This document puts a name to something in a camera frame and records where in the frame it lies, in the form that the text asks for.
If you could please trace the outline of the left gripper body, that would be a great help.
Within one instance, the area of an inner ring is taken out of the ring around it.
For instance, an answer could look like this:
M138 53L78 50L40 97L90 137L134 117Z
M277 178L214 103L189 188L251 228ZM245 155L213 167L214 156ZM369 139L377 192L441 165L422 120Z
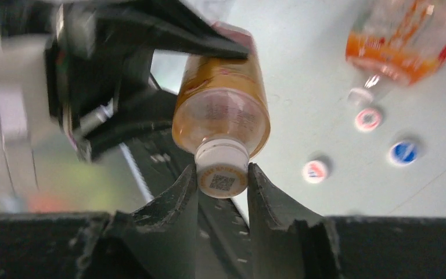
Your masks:
M134 138L167 131L151 74L155 49L174 44L174 1L48 3L48 78L59 123L80 160L93 162Z

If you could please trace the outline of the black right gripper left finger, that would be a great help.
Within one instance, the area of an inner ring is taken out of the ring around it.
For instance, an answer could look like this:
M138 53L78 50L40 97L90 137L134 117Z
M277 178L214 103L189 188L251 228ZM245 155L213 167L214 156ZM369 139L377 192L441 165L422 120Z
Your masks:
M0 213L0 278L156 278L133 213Z

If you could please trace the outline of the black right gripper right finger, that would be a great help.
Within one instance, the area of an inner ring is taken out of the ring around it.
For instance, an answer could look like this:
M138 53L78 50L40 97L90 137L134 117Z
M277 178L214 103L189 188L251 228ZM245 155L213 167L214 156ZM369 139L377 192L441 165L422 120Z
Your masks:
M324 217L255 163L247 203L255 278L446 278L446 218Z

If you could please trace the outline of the red yellow label tea bottle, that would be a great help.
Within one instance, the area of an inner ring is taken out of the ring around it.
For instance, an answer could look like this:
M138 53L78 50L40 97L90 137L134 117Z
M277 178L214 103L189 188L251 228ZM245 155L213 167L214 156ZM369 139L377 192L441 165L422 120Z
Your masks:
M205 141L233 138L253 158L271 131L255 41L249 31L224 22L216 22L213 28L247 47L250 54L247 59L188 57L175 105L172 138L190 153Z

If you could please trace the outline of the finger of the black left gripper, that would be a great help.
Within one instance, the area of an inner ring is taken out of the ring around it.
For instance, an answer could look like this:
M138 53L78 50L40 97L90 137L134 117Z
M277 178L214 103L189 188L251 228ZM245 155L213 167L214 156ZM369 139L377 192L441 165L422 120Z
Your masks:
M181 1L123 1L104 6L103 44L225 59L246 59L250 53Z

